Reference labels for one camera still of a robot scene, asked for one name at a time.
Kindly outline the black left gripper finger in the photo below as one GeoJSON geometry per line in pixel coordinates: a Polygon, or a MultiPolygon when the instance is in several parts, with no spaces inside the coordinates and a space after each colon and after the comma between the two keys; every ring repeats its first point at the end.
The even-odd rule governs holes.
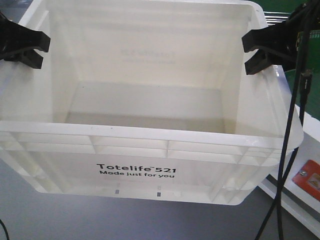
{"type": "Polygon", "coordinates": [[[0,14],[0,53],[16,54],[28,50],[47,53],[51,38],[42,31],[32,30],[0,14]]]}
{"type": "Polygon", "coordinates": [[[44,58],[31,49],[18,53],[3,54],[2,59],[7,62],[20,62],[33,69],[41,69],[44,58]]]}

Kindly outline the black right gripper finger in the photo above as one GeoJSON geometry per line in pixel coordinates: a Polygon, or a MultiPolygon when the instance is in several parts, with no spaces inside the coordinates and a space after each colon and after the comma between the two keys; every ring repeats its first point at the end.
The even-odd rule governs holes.
{"type": "Polygon", "coordinates": [[[297,57],[296,42],[302,20],[289,19],[261,29],[252,29],[242,37],[244,52],[262,50],[285,60],[297,57]]]}
{"type": "Polygon", "coordinates": [[[247,75],[255,75],[272,65],[282,66],[283,71],[287,72],[296,68],[296,61],[296,56],[283,57],[266,51],[257,51],[244,63],[244,66],[247,75]]]}

